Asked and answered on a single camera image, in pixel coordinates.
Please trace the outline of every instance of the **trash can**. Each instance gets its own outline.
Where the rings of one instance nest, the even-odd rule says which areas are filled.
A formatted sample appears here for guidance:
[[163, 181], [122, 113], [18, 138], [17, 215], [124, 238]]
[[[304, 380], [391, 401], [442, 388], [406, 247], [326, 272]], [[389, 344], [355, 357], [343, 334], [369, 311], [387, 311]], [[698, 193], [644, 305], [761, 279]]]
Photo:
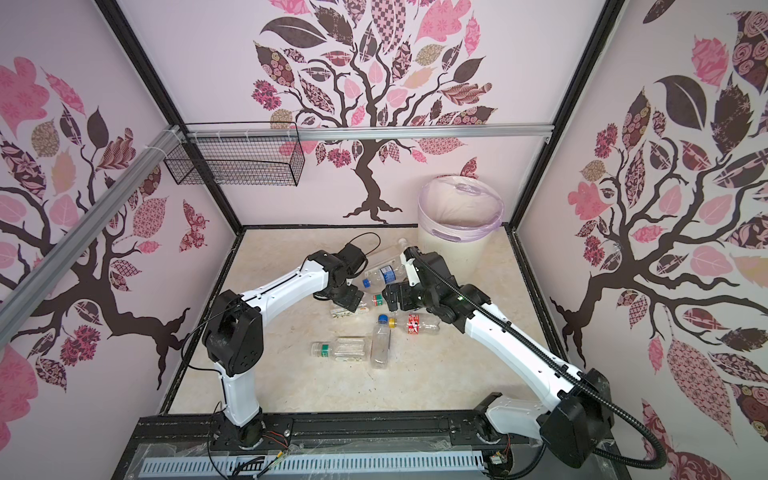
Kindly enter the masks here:
[[458, 175], [437, 177], [419, 194], [419, 249], [442, 255], [458, 284], [469, 283], [503, 216], [504, 202], [488, 185]]

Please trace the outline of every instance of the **marble floor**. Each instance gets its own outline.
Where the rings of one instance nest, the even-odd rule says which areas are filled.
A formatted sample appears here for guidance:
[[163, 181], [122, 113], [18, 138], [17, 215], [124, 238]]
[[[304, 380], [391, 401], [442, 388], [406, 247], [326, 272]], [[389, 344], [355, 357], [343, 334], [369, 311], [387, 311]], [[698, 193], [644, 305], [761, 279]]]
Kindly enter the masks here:
[[[376, 228], [382, 247], [405, 237], [416, 241], [416, 228]], [[299, 266], [305, 255], [340, 250], [361, 228], [250, 230], [223, 288], [251, 290]], [[375, 237], [356, 240], [364, 251]], [[472, 281], [528, 335], [546, 346], [506, 232], [492, 234]], [[310, 355], [312, 342], [336, 336], [370, 336], [379, 313], [333, 319], [329, 303], [307, 297], [281, 313], [264, 329], [264, 354], [253, 369], [257, 398], [265, 412], [353, 412], [376, 410], [471, 409], [490, 392], [535, 399], [522, 379], [480, 343], [442, 324], [435, 336], [392, 331], [389, 367], [368, 362], [335, 362]], [[198, 345], [191, 364], [210, 368]], [[210, 413], [223, 399], [212, 372], [188, 369], [170, 413]]]

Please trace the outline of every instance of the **wall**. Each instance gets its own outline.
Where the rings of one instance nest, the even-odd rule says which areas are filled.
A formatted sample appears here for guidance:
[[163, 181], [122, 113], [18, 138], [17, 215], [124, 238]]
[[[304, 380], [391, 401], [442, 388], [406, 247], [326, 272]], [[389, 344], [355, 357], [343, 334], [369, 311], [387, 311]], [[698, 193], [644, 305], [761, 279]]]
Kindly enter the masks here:
[[766, 35], [757, 0], [631, 2], [521, 226], [571, 360], [667, 447], [633, 478], [765, 476]]
[[[379, 117], [413, 124], [422, 115], [427, 125], [552, 122], [603, 2], [121, 4], [186, 121], [352, 127], [376, 126]], [[387, 15], [396, 26], [387, 28]], [[376, 46], [380, 61], [369, 55]], [[442, 117], [447, 113], [454, 115]], [[419, 188], [469, 164], [511, 211], [541, 146], [539, 137], [379, 141], [362, 142], [355, 155], [353, 142], [305, 143], [298, 187], [223, 189], [244, 223], [413, 223]], [[280, 208], [254, 207], [263, 205]]]
[[[11, 2], [0, 18], [4, 298], [165, 122], [88, 0]], [[4, 478], [111, 475], [232, 240], [204, 187], [164, 167], [143, 182], [0, 349]]]

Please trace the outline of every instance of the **black wire basket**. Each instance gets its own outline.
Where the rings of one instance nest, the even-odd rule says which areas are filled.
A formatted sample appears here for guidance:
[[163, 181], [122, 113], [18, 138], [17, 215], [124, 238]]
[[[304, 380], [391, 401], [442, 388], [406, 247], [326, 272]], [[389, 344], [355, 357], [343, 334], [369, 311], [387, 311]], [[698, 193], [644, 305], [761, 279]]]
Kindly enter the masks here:
[[[269, 124], [272, 130], [243, 131], [232, 135], [208, 131], [188, 134], [165, 158], [165, 166], [179, 185], [203, 184], [211, 176], [217, 184], [299, 184], [304, 152], [295, 122], [247, 122]], [[188, 127], [200, 124], [187, 124]]]

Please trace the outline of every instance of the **aluminum rail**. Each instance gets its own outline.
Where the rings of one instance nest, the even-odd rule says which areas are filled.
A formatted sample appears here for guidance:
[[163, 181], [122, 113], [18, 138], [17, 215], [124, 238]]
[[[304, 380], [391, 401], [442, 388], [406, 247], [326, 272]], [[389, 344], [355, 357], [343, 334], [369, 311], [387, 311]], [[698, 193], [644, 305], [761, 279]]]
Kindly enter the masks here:
[[5, 346], [78, 260], [101, 229], [120, 210], [139, 183], [144, 181], [179, 144], [179, 128], [166, 127], [83, 215], [78, 224], [56, 243], [40, 265], [11, 292], [0, 306], [0, 349]]

